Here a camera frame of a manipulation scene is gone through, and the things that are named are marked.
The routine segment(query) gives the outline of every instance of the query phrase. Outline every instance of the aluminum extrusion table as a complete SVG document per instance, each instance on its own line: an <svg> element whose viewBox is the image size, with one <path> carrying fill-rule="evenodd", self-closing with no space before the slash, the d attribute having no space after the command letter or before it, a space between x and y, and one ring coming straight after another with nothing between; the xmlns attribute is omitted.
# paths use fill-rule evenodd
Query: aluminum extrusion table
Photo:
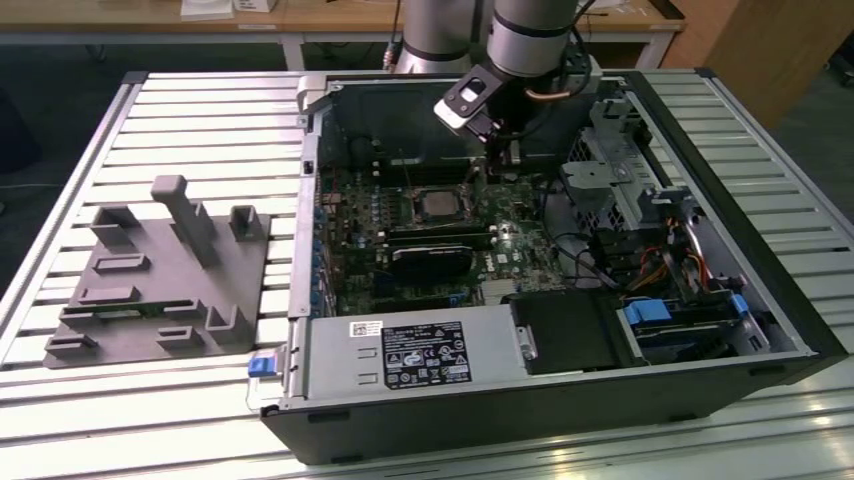
<svg viewBox="0 0 854 480"><path fill-rule="evenodd" d="M816 185L715 79L648 79L849 350L854 232ZM711 418L373 461L302 465L248 407L234 355L67 370L45 344L95 235L98 205L149 198L159 174L220 215L253 203L274 215L260 348L288 338L302 150L300 73L151 74L122 85L0 303L0 477L145 478L831 478L854 468L854 363L760 392ZM663 148L668 174L680 176Z"/></svg>

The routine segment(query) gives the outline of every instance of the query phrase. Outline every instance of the gray floor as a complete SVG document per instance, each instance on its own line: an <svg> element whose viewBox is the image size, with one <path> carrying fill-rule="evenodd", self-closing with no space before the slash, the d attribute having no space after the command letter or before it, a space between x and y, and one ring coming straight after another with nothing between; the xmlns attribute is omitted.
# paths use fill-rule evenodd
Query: gray floor
<svg viewBox="0 0 854 480"><path fill-rule="evenodd" d="M308 46L310 69L380 68L382 45L345 49ZM286 68L274 45L123 46L107 62L83 47L0 47L0 88L18 105L45 150L27 169L0 175L0 186L62 185L75 167L125 73L149 71L261 71ZM854 89L823 74L777 132L784 147L854 218ZM47 217L59 188L0 189L0 292L15 275Z"/></svg>

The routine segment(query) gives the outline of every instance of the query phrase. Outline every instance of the wooden table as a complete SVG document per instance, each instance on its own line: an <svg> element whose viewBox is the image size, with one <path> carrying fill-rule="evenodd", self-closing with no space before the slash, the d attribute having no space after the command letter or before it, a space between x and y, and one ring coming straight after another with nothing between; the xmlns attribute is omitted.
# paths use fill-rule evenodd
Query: wooden table
<svg viewBox="0 0 854 480"><path fill-rule="evenodd" d="M181 0L0 0L0 44L278 43L289 68L305 70L305 43L389 41L394 9L389 0L280 0L272 13L182 22ZM643 44L637 66L659 67L685 22L649 0L593 12L586 40Z"/></svg>

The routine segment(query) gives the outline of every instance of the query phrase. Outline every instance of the white table leg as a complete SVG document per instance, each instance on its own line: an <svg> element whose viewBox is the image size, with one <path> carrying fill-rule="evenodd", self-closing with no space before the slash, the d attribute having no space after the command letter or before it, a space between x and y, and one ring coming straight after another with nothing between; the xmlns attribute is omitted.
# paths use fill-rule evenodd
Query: white table leg
<svg viewBox="0 0 854 480"><path fill-rule="evenodd" d="M304 57L304 39L298 35L282 36L282 51L285 52L285 61L289 64L289 70L306 70L306 59Z"/></svg>
<svg viewBox="0 0 854 480"><path fill-rule="evenodd" d="M657 32L653 34L651 43L644 47L641 57L638 58L640 69L659 68L665 59L671 42L673 41L675 32Z"/></svg>

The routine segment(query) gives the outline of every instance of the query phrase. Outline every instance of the workbench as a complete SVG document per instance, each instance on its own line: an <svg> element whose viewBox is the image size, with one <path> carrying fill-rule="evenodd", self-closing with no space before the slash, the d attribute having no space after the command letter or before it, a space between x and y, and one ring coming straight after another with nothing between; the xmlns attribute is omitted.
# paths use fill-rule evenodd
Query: workbench
<svg viewBox="0 0 854 480"><path fill-rule="evenodd" d="M854 468L852 359L705 419L325 467L297 461L250 409L252 354L43 368L45 345L97 242L87 229L97 208L130 202L138 218L167 218L149 196L157 175L185 175L187 194L211 215L253 204L274 216L257 344L286 342L300 75L150 74L121 86L0 301L3 478L576 478L573 472L588 472L600 479L719 480ZM647 77L853 350L851 223L717 79L693 70ZM655 140L653 151L681 185L661 145Z"/></svg>
<svg viewBox="0 0 854 480"><path fill-rule="evenodd" d="M396 16L396 2L388 0L280 0L272 13L182 22L181 6L181 0L5 0L0 45L274 43L289 69L306 70L304 44L386 43ZM594 13L580 25L585 40L643 44L637 66L659 67L685 22L667 19L649 0Z"/></svg>

